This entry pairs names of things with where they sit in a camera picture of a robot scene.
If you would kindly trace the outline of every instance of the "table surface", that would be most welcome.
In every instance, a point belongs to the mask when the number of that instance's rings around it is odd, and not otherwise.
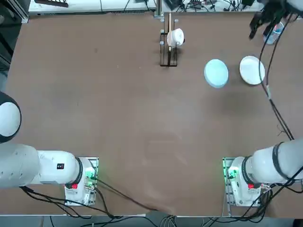
[[[248,39],[252,16],[177,14],[186,42],[178,66],[170,69],[159,66],[162,23],[152,14],[30,20],[21,28],[6,88],[23,114],[13,142],[98,156],[104,181],[164,212],[221,215],[222,158],[287,140],[277,136],[277,120],[261,87],[248,86],[239,75],[241,59],[258,56],[263,44],[262,29]],[[285,31],[270,73],[273,99],[296,138],[303,134],[300,23]],[[271,50],[266,48],[265,65]],[[204,79],[203,68],[213,58],[229,69],[221,89]],[[60,186],[32,188],[64,196]],[[101,190],[115,214],[146,212]],[[18,188],[1,190],[0,199],[1,214],[62,214]],[[302,196],[283,190],[267,215],[303,218],[302,203]],[[103,207],[100,199],[97,207]]]

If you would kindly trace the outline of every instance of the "metal stand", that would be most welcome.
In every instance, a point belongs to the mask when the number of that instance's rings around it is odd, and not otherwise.
[[[160,31],[160,66],[162,67],[176,67],[178,65],[177,45],[174,48],[171,46],[172,31],[175,30],[175,22],[177,21],[174,20],[172,24],[171,13],[169,13],[168,29],[165,32],[164,19],[161,19],[164,28]]]
[[[164,14],[162,12],[162,0],[156,0],[156,11],[154,12],[155,18],[164,18]]]
[[[225,193],[226,193],[226,203],[228,216],[232,216],[232,206],[236,206],[236,202],[233,196],[232,185],[228,176],[228,169],[231,167],[232,162],[234,161],[234,157],[224,157],[223,162],[223,174],[224,174],[224,182],[225,182]],[[260,205],[260,201],[254,205],[254,207],[258,207]]]
[[[28,22],[28,13],[22,8],[18,0],[0,0],[0,2],[12,12],[16,13],[21,18],[21,23]]]
[[[82,179],[76,187],[67,188],[64,187],[65,199],[76,201],[88,206],[96,203],[96,191],[97,181],[91,180],[90,177],[98,177],[99,158],[98,157],[79,157],[83,164]],[[81,199],[75,199],[77,194],[81,195]],[[80,204],[73,202],[65,202],[68,206],[81,206]]]

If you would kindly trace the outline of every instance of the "white plate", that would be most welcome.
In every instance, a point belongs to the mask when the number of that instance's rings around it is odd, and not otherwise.
[[[263,63],[260,65],[260,72],[262,81],[265,76],[265,68]],[[240,74],[242,79],[251,85],[257,85],[261,83],[259,76],[259,59],[254,56],[246,56],[240,63]]]

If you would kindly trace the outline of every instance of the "metal bracket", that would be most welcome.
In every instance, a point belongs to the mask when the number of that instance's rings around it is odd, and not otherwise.
[[[234,157],[224,157],[223,162],[223,174],[224,174],[224,183],[225,183],[225,193],[226,193],[226,203],[227,203],[227,210],[228,210],[228,216],[232,216],[232,207],[231,205],[235,205],[236,202],[233,198],[233,192],[232,192],[232,185],[229,182],[228,179],[228,169],[231,167],[232,162],[235,158]]]

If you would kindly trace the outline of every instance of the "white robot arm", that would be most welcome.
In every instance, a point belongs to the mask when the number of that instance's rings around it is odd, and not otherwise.
[[[303,139],[292,140],[257,150],[249,157],[235,158],[228,170],[235,204],[252,205],[262,184],[286,183],[303,166],[302,147]],[[303,179],[303,172],[294,179]]]
[[[65,151],[36,150],[31,146],[10,143],[20,125],[18,104],[0,92],[0,188],[64,184],[66,199],[85,205],[93,204],[94,181],[90,177],[97,176],[97,159],[89,160]]]

